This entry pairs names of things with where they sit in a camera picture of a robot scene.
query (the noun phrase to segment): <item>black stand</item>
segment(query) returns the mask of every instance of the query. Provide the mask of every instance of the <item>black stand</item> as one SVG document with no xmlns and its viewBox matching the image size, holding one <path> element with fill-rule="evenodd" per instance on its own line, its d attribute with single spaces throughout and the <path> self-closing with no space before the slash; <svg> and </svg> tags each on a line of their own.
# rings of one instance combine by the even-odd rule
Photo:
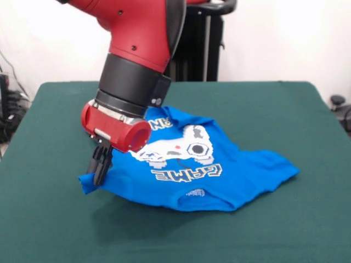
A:
<svg viewBox="0 0 351 263">
<path fill-rule="evenodd" d="M 220 47 L 224 47 L 221 16 L 235 8 L 236 0 L 189 5 L 177 51 L 165 75 L 174 82 L 217 81 Z"/>
</svg>

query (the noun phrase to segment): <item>black knob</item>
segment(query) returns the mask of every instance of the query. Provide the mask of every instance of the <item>black knob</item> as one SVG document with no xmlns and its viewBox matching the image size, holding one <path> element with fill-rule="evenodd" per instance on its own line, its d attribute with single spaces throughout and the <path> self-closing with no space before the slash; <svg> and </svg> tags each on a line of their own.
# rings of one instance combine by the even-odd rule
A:
<svg viewBox="0 0 351 263">
<path fill-rule="evenodd" d="M 66 4 L 68 3 L 70 0 L 57 0 L 58 2 L 60 2 L 61 4 Z"/>
<path fill-rule="evenodd" d="M 340 95 L 331 96 L 330 100 L 333 103 L 333 105 L 335 105 L 335 106 L 340 106 L 346 102 L 346 99 Z"/>
</svg>

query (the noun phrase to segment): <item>shirt graphic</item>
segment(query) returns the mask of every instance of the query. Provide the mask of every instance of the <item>shirt graphic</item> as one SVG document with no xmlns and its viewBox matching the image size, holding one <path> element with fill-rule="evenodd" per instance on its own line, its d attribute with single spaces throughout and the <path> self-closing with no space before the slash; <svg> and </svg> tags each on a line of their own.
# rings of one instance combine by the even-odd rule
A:
<svg viewBox="0 0 351 263">
<path fill-rule="evenodd" d="M 206 165 L 212 164 L 213 146 L 206 129 L 200 125 L 187 125 L 183 129 L 183 137 L 173 140 L 158 140 L 147 144 L 141 151 L 132 156 L 148 162 L 156 169 L 167 166 L 169 159 L 194 159 L 196 162 Z"/>
</svg>

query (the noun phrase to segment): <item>cable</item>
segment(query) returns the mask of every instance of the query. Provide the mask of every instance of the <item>cable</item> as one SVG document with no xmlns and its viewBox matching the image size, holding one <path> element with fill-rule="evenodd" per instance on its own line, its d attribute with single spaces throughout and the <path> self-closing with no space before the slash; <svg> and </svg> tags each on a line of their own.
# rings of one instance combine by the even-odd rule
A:
<svg viewBox="0 0 351 263">
<path fill-rule="evenodd" d="M 15 80 L 16 80 L 18 86 L 20 87 L 20 89 L 23 91 L 24 94 L 26 94 L 27 98 L 29 98 L 28 93 L 26 92 L 26 90 L 23 88 L 22 84 L 21 84 L 21 83 L 19 82 L 19 80 L 17 79 L 14 66 L 7 60 L 7 58 L 5 57 L 4 53 L 2 53 L 1 49 L 0 49 L 0 55 L 1 55 L 2 58 L 5 60 L 5 62 L 11 67 L 13 76 L 14 76 L 14 78 L 15 78 Z"/>
</svg>

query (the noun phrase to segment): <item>green felt tablecloth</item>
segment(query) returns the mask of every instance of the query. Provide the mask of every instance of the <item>green felt tablecloth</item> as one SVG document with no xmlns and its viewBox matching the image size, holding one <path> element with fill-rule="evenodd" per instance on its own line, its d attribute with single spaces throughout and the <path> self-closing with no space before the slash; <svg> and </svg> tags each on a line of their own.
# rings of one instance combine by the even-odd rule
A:
<svg viewBox="0 0 351 263">
<path fill-rule="evenodd" d="M 95 82 L 43 85 L 0 162 L 1 263 L 351 262 L 351 143 L 309 83 L 173 83 L 165 105 L 215 118 L 243 150 L 301 173 L 234 213 L 180 213 L 77 177 Z"/>
</svg>

